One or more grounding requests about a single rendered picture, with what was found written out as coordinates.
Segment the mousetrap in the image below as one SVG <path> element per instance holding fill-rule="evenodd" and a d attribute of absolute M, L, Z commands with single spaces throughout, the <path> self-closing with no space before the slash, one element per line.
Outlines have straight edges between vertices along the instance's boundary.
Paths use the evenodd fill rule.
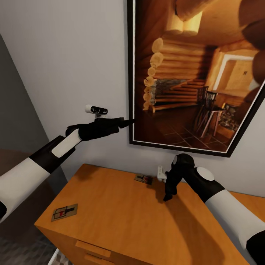
<path fill-rule="evenodd" d="M 137 173 L 136 176 L 135 176 L 135 180 L 139 181 L 139 182 L 142 182 L 142 183 L 145 183 L 145 184 L 148 184 L 148 185 L 151 185 L 153 178 Z"/>
<path fill-rule="evenodd" d="M 73 204 L 71 206 L 54 209 L 51 222 L 76 215 L 77 208 L 78 208 L 78 204 Z"/>

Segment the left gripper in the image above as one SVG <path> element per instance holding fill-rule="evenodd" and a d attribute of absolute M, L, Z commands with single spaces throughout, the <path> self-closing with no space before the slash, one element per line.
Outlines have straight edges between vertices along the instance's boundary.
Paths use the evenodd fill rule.
<path fill-rule="evenodd" d="M 94 122 L 87 125 L 87 133 L 92 139 L 97 139 L 110 134 L 118 133 L 119 127 L 125 128 L 136 121 L 137 119 L 124 120 L 124 117 L 114 119 L 97 118 L 94 119 Z"/>

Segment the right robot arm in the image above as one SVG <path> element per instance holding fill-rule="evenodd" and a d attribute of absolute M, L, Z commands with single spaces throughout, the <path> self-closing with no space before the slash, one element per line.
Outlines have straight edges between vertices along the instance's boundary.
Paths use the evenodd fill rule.
<path fill-rule="evenodd" d="M 240 203 L 204 167 L 194 167 L 192 156 L 176 155 L 170 172 L 158 166 L 158 180 L 165 182 L 163 201 L 173 198 L 182 178 L 198 194 L 229 239 L 250 265 L 265 265 L 265 222 Z"/>

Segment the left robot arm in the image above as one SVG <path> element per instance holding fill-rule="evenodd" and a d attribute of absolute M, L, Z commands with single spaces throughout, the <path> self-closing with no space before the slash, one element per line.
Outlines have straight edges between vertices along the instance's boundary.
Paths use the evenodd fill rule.
<path fill-rule="evenodd" d="M 106 108 L 89 104 L 85 112 L 95 114 L 94 122 L 69 126 L 66 137 L 57 136 L 0 176 L 0 224 L 75 151 L 78 143 L 118 133 L 119 127 L 125 128 L 137 121 L 124 120 L 124 117 L 109 119 L 102 116 L 107 115 Z"/>

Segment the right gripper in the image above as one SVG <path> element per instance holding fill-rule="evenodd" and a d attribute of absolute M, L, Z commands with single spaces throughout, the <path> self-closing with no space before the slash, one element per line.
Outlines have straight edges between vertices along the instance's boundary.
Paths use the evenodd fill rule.
<path fill-rule="evenodd" d="M 170 172 L 166 171 L 167 180 L 165 183 L 165 197 L 163 201 L 168 201 L 173 198 L 173 194 L 176 195 L 177 193 L 177 185 L 180 183 L 181 180 L 174 179 Z"/>

